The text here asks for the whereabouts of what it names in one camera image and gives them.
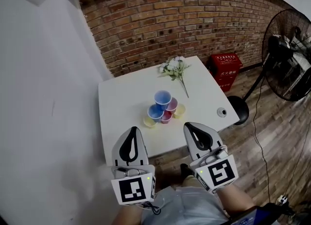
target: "person's arm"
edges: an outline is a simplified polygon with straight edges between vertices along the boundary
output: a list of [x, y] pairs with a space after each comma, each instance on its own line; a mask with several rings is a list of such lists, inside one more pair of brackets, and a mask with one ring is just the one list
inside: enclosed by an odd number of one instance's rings
[[255, 206], [252, 198], [233, 184], [217, 191], [224, 209], [231, 215], [236, 215]]
[[142, 211], [136, 205], [123, 206], [112, 225], [140, 225]]

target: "flower stem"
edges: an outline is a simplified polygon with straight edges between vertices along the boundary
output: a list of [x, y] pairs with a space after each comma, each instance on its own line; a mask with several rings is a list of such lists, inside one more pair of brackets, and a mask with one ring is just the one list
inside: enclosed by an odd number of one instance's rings
[[186, 92], [186, 94], [187, 94], [187, 97], [189, 98], [189, 95], [188, 95], [188, 92], [187, 92], [186, 85], [185, 85], [185, 83], [184, 83], [183, 77], [181, 77], [181, 78], [179, 78], [179, 79], [180, 79], [180, 81], [181, 81], [181, 83], [182, 83], [182, 85], [183, 85], [183, 87], [184, 87], [184, 89], [185, 89], [185, 92]]

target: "fan base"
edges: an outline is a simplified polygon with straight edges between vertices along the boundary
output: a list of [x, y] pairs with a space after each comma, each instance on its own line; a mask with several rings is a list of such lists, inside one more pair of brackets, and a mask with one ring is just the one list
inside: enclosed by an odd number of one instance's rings
[[228, 100], [240, 118], [240, 120], [235, 123], [235, 125], [242, 125], [246, 122], [249, 116], [249, 109], [246, 102], [238, 96], [229, 96]]

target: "yellow cup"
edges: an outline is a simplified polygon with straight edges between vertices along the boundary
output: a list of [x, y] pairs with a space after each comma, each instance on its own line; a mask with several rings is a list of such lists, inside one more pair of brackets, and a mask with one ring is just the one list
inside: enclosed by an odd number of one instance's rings
[[173, 117], [175, 119], [180, 119], [184, 113], [186, 112], [186, 107], [183, 104], [178, 104], [177, 109], [175, 111], [175, 113], [173, 113]]
[[151, 119], [149, 116], [144, 117], [144, 124], [149, 128], [154, 128], [156, 126], [156, 122]]

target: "brick wall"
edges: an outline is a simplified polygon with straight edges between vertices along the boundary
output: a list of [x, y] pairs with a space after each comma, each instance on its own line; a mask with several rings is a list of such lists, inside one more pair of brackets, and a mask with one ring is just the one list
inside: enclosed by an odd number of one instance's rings
[[261, 61], [261, 42], [282, 0], [80, 0], [103, 59], [120, 76], [182, 55], [204, 63], [235, 52]]

